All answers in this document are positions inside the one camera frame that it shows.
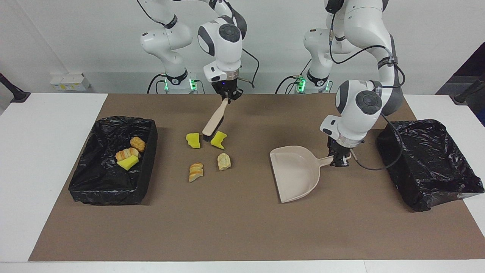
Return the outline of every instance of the white table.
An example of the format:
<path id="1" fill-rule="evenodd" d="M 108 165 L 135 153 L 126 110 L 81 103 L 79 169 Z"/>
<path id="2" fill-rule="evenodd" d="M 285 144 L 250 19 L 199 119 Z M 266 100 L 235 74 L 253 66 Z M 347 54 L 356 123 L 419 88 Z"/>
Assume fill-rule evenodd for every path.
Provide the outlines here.
<path id="1" fill-rule="evenodd" d="M 0 272 L 484 271 L 485 260 L 27 262 L 106 96 L 32 94 L 25 103 L 11 104 L 0 116 Z M 446 125 L 475 173 L 485 178 L 480 157 L 485 151 L 485 128 L 468 107 L 454 105 L 447 96 L 407 95 L 406 99 L 418 119 L 436 119 Z M 465 203 L 483 233 L 485 195 Z"/>

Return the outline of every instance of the beige dustpan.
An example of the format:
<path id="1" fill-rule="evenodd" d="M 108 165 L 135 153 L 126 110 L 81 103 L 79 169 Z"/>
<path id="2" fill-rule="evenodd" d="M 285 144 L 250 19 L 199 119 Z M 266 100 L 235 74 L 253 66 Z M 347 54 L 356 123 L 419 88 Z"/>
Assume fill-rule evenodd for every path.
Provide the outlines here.
<path id="1" fill-rule="evenodd" d="M 330 165 L 333 160 L 333 156 L 318 159 L 301 146 L 274 149 L 270 158 L 282 203 L 309 194 L 318 184 L 320 167 Z"/>

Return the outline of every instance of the yellow sponge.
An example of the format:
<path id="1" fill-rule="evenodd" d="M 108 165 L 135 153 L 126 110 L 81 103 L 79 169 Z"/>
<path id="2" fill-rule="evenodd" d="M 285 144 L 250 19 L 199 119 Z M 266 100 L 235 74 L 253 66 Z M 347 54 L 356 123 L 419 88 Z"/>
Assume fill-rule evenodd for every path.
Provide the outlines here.
<path id="1" fill-rule="evenodd" d="M 189 143 L 190 147 L 192 147 L 194 149 L 200 148 L 199 133 L 187 134 L 185 139 Z"/>
<path id="2" fill-rule="evenodd" d="M 215 147 L 217 147 L 219 149 L 225 150 L 224 146 L 222 146 L 222 141 L 226 137 L 227 137 L 226 134 L 224 134 L 223 132 L 217 131 L 217 133 L 215 133 L 215 136 L 210 141 L 210 143 L 211 143 L 212 146 L 215 146 Z"/>
<path id="3" fill-rule="evenodd" d="M 118 161 L 117 163 L 122 168 L 129 171 L 131 169 L 131 167 L 135 166 L 135 164 L 138 163 L 138 157 L 136 155 L 132 155 L 132 156 L 128 157 L 127 159 Z"/>

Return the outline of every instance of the croissant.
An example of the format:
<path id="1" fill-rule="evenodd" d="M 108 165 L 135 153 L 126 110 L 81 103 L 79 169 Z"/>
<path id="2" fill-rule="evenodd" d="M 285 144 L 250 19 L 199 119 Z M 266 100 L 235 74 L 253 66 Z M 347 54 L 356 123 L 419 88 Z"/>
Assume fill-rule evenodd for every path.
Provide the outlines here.
<path id="1" fill-rule="evenodd" d="M 190 169 L 189 169 L 189 182 L 193 182 L 195 179 L 201 177 L 201 176 L 204 176 L 204 165 L 202 165 L 202 163 L 200 162 L 197 162 L 197 163 L 193 163 L 191 166 L 190 166 Z"/>
<path id="2" fill-rule="evenodd" d="M 143 153 L 145 151 L 145 142 L 141 138 L 135 136 L 129 141 L 129 143 L 133 148 L 137 149 L 139 152 Z"/>
<path id="3" fill-rule="evenodd" d="M 124 149 L 122 151 L 117 152 L 116 153 L 116 160 L 117 161 L 125 160 L 132 155 L 136 155 L 138 158 L 140 158 L 140 153 L 138 152 L 137 149 L 128 148 L 128 149 Z"/>

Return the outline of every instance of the wooden brush handle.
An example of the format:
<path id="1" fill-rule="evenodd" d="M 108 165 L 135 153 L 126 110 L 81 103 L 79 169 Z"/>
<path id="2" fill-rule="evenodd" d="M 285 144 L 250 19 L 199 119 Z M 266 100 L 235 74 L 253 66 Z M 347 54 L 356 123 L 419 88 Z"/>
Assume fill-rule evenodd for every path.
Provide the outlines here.
<path id="1" fill-rule="evenodd" d="M 212 135 L 214 130 L 217 128 L 217 125 L 221 121 L 222 117 L 224 116 L 224 112 L 226 111 L 227 104 L 229 102 L 229 98 L 225 98 L 222 100 L 221 106 L 214 112 L 212 117 L 210 118 L 209 122 L 207 122 L 206 127 L 202 130 L 202 133 L 206 136 Z"/>

